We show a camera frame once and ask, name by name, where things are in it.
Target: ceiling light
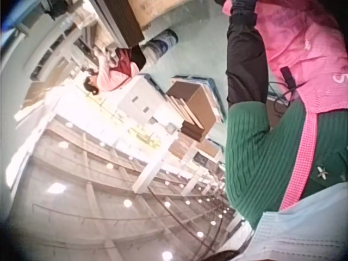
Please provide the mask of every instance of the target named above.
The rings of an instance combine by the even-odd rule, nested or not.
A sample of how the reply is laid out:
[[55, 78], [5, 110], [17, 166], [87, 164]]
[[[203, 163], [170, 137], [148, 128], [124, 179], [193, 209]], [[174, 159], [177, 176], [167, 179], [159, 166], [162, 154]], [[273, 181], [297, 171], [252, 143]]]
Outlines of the ceiling light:
[[69, 143], [67, 143], [66, 141], [61, 141], [60, 143], [58, 143], [58, 146], [60, 148], [68, 148], [69, 147]]
[[125, 205], [125, 207], [126, 208], [130, 208], [131, 206], [132, 206], [132, 202], [130, 201], [130, 200], [125, 200], [124, 202], [123, 202], [123, 205]]
[[66, 186], [56, 182], [56, 183], [53, 183], [48, 188], [47, 192], [52, 194], [60, 194], [60, 193], [63, 193], [65, 189], [66, 189]]
[[165, 251], [162, 253], [162, 258], [163, 258], [163, 261], [170, 261], [173, 259], [173, 254], [169, 251]]
[[203, 234], [203, 232], [199, 231], [199, 232], [197, 232], [197, 236], [198, 236], [199, 238], [203, 238], [203, 237], [204, 237], [204, 234]]

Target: light blue floor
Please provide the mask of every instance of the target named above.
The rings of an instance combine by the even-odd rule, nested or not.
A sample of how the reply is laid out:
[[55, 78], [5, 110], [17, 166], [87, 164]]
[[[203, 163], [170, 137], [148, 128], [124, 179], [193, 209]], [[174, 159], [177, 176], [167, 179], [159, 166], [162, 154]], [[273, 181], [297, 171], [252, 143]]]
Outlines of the light blue floor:
[[[144, 32], [145, 41], [168, 27], [177, 33], [179, 43], [144, 72], [149, 73], [164, 91], [170, 88], [170, 78], [175, 74], [211, 77], [227, 108], [228, 17], [222, 14], [221, 7], [213, 0], [189, 1], [154, 20]], [[209, 137], [224, 145], [225, 127], [214, 126]]]

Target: concrete wall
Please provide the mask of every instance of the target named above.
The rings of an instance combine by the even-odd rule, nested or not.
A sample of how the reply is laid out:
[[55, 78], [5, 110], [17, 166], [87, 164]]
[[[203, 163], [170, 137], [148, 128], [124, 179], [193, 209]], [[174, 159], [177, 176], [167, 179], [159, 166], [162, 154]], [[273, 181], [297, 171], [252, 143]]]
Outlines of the concrete wall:
[[29, 37], [25, 38], [15, 49], [9, 58], [5, 68], [1, 72], [1, 207], [2, 219], [10, 208], [9, 188], [5, 184], [5, 169], [15, 152], [24, 143], [37, 124], [33, 119], [26, 122], [20, 128], [16, 128], [17, 122], [14, 115], [21, 109], [21, 105], [32, 83], [28, 74], [23, 70], [24, 64], [33, 50], [42, 42], [50, 30], [59, 23], [48, 16], [43, 15], [29, 31]]

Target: window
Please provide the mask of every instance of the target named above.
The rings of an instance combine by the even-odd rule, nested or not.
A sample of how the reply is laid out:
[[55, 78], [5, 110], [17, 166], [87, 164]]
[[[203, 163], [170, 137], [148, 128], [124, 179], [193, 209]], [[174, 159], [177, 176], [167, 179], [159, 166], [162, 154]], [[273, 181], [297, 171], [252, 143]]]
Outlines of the window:
[[50, 46], [50, 48], [51, 48], [52, 50], [55, 50], [55, 49], [60, 45], [60, 43], [63, 42], [63, 41], [64, 41], [64, 36], [61, 34], [61, 35], [56, 39], [56, 41]]

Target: white pillar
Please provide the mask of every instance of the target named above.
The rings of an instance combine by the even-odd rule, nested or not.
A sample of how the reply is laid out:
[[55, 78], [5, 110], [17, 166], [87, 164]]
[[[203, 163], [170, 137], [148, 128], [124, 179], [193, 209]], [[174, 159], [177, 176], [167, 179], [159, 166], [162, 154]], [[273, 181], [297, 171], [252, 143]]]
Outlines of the white pillar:
[[245, 222], [219, 249], [219, 252], [230, 249], [239, 249], [245, 241], [253, 235], [253, 230], [248, 222]]
[[202, 195], [205, 196], [208, 191], [212, 188], [212, 183], [214, 183], [214, 180], [211, 180], [209, 184], [205, 187], [205, 189], [202, 191]]
[[187, 183], [186, 187], [181, 191], [181, 195], [183, 197], [186, 197], [188, 193], [192, 191], [192, 189], [195, 187], [199, 179], [202, 177], [202, 175], [206, 172], [207, 170], [203, 167], [199, 167], [196, 172], [193, 174], [191, 180], [189, 183]]
[[153, 158], [143, 169], [139, 178], [135, 181], [132, 188], [135, 193], [143, 193], [146, 191], [147, 186], [151, 183], [153, 178], [157, 175], [158, 171], [162, 168], [163, 158], [168, 152], [169, 147], [175, 140], [174, 135], [167, 135], [164, 139], [161, 147], [156, 151]]
[[191, 146], [189, 147], [189, 149], [186, 151], [186, 154], [183, 156], [183, 159], [181, 160], [181, 162], [183, 163], [183, 165], [185, 165], [186, 163], [190, 162], [191, 160], [193, 160], [194, 156], [197, 154], [198, 149], [197, 149], [197, 141], [194, 141]]
[[226, 227], [226, 230], [231, 232], [236, 225], [238, 225], [238, 223], [241, 221], [243, 217], [238, 213], [235, 218], [231, 221], [231, 223], [228, 224], [228, 226]]
[[216, 194], [219, 191], [219, 186], [216, 186], [216, 188], [213, 190], [213, 194]]

